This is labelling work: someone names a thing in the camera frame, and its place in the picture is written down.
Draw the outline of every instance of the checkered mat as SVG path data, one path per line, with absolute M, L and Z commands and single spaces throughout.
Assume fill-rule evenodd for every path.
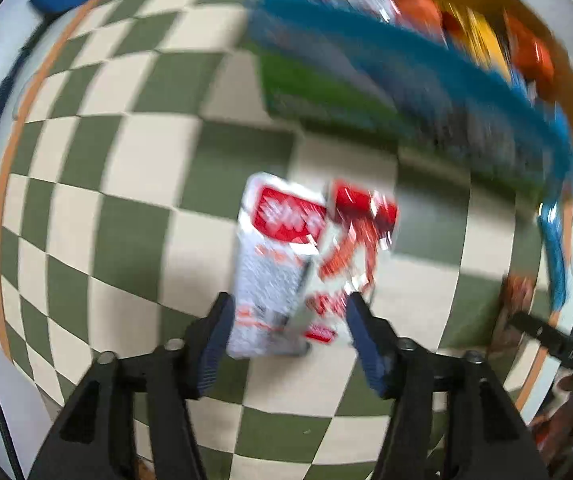
M 373 311 L 445 352 L 484 346 L 503 274 L 548 279 L 532 215 L 414 152 L 365 147 L 272 120 L 244 48 L 244 0 L 102 0 L 39 90 L 12 163 L 0 272 L 13 361 L 62 405 L 93 356 L 182 336 L 230 285 L 247 177 L 321 189 L 341 176 L 393 194 L 401 220 Z M 534 357 L 493 362 L 515 394 Z M 138 452 L 151 458 L 143 396 Z M 225 358 L 189 402 L 211 479 L 364 480 L 390 403 L 351 348 L 304 358 Z M 445 421 L 436 396 L 432 446 Z

